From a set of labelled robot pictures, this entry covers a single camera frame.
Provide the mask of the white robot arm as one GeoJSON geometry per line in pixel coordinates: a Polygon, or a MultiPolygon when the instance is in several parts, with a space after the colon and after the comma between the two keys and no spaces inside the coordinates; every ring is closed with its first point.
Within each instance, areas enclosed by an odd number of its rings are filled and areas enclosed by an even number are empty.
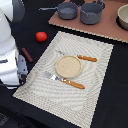
{"type": "Polygon", "coordinates": [[[19,54],[9,23],[23,19],[22,0],[0,0],[0,86],[14,89],[26,82],[27,65],[19,54]]]}

